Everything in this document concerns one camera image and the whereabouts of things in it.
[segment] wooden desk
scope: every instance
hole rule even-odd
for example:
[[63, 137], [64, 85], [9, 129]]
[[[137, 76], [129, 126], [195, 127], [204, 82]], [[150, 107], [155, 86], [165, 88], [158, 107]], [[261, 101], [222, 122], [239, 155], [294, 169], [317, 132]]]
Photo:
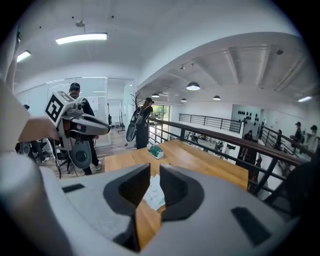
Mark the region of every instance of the wooden desk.
[[[132, 150], [124, 154], [107, 156], [104, 159], [105, 172], [150, 163], [151, 175], [159, 174], [160, 164], [172, 164], [195, 172], [225, 179], [244, 190], [248, 184], [248, 170], [222, 160], [214, 155], [190, 146], [178, 139], [158, 144], [163, 150], [163, 158], [152, 157], [147, 148]], [[136, 209], [137, 234], [141, 249], [153, 238], [161, 227], [161, 212], [164, 207], [154, 211], [142, 200]]]

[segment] shoe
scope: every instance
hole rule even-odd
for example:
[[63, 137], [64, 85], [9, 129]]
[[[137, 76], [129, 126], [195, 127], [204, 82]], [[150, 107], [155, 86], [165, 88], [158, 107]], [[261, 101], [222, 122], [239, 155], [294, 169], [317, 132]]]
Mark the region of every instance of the shoe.
[[96, 171], [100, 171], [101, 169], [101, 161], [98, 162], [98, 165], [95, 166]]
[[50, 160], [50, 157], [46, 157], [43, 161], [41, 161], [41, 163], [48, 162], [49, 160]]

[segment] black plastic part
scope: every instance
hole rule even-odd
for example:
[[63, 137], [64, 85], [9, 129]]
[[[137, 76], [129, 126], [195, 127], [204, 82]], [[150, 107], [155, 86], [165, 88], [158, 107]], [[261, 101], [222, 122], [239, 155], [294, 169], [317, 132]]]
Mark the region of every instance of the black plastic part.
[[187, 219], [197, 211], [205, 198], [204, 189], [198, 181], [169, 164], [160, 164], [160, 187], [165, 201], [162, 222]]
[[254, 247], [271, 236], [246, 207], [236, 207], [231, 212]]
[[74, 184], [74, 185], [70, 185], [70, 186], [65, 186], [62, 188], [62, 190], [64, 193], [69, 193], [72, 191], [83, 189], [84, 187], [85, 187], [84, 185], [78, 183], [78, 184]]
[[113, 241], [135, 252], [140, 251], [136, 228], [136, 208], [150, 185], [150, 164], [137, 167], [128, 174], [109, 182], [103, 197], [111, 209], [121, 215], [130, 216], [130, 224], [124, 233]]

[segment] person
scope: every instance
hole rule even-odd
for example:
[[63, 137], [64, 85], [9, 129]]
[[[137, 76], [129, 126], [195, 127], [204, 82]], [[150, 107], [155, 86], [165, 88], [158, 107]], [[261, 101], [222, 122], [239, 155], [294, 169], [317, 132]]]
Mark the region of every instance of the person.
[[310, 152], [315, 153], [319, 146], [319, 138], [317, 137], [318, 127], [316, 125], [312, 125], [310, 130], [311, 136], [308, 138], [306, 146]]
[[109, 123], [109, 126], [111, 127], [111, 124], [112, 124], [112, 116], [109, 114], [108, 115], [108, 123]]
[[[290, 139], [292, 139], [294, 142], [299, 143], [302, 137], [302, 132], [301, 132], [301, 123], [297, 122], [296, 124], [296, 131], [295, 134], [292, 136], [290, 136]], [[293, 151], [292, 154], [294, 155], [296, 152], [296, 148], [297, 146], [295, 144], [291, 144], [291, 146], [293, 147]]]
[[[29, 108], [30, 108], [27, 104], [24, 104], [23, 106], [26, 110], [29, 110]], [[31, 146], [34, 148], [34, 150], [37, 151], [41, 163], [46, 163], [50, 160], [50, 157], [44, 156], [44, 154], [42, 153], [42, 149], [36, 140], [30, 140], [29, 142], [30, 142]]]
[[281, 151], [281, 135], [282, 135], [282, 130], [278, 130], [278, 136], [277, 136], [277, 138], [276, 138], [276, 142], [275, 142], [275, 144], [274, 144], [274, 148], [276, 149], [276, 150], [280, 150]]
[[[246, 133], [243, 138], [247, 141], [252, 141], [252, 139], [253, 139], [252, 130], [249, 130], [249, 132]], [[241, 158], [243, 157], [242, 159], [245, 160], [247, 153], [248, 153], [248, 149], [243, 147], [239, 157], [241, 157]]]
[[149, 127], [147, 124], [147, 118], [150, 116], [152, 119], [155, 119], [154, 109], [152, 108], [152, 104], [155, 103], [150, 97], [145, 99], [143, 106], [141, 106], [143, 110], [143, 120], [141, 124], [136, 126], [135, 133], [135, 143], [136, 149], [143, 149], [147, 147], [149, 140]]
[[[80, 84], [77, 82], [73, 82], [70, 85], [70, 89], [69, 89], [69, 94], [72, 98], [77, 99], [80, 95]], [[91, 116], [95, 116], [94, 111], [92, 110], [89, 101], [86, 98], [83, 98], [81, 100], [81, 104], [82, 104], [82, 109], [83, 112], [85, 114], [91, 115]], [[90, 151], [91, 151], [91, 156], [92, 156], [92, 163], [95, 165], [95, 170], [99, 171], [101, 169], [101, 162], [98, 160], [97, 157], [97, 153], [95, 150], [95, 146], [94, 146], [94, 141], [92, 139], [89, 140], [89, 145], [90, 145]], [[85, 169], [82, 169], [84, 171], [84, 175], [91, 175], [91, 169], [90, 166], [88, 166]]]

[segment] white ceiling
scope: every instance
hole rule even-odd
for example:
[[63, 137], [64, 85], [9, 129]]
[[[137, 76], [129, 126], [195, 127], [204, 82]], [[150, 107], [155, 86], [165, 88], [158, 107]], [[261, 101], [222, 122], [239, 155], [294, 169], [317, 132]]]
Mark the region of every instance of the white ceiling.
[[[19, 23], [19, 52], [28, 50], [31, 56], [18, 63], [16, 85], [43, 72], [79, 63], [122, 62], [140, 66], [140, 52], [148, 34], [179, 1], [182, 0], [36, 1]], [[75, 25], [78, 20], [84, 20], [87, 33], [107, 33], [107, 41], [58, 45], [56, 39], [84, 32]]]
[[[233, 88], [260, 88], [294, 101], [304, 96], [317, 95], [320, 93], [319, 78], [312, 59], [301, 40], [291, 38], [288, 36], [278, 44], [268, 44], [268, 40], [254, 44], [248, 40], [241, 46], [221, 47], [208, 52], [163, 73], [139, 90], [140, 97], [168, 93], [169, 100], [162, 96], [158, 98], [159, 101], [179, 102], [182, 97], [189, 101], [199, 101], [204, 100], [205, 92], [214, 88], [229, 94], [232, 94]], [[199, 83], [203, 93], [187, 90], [187, 84], [191, 81]]]

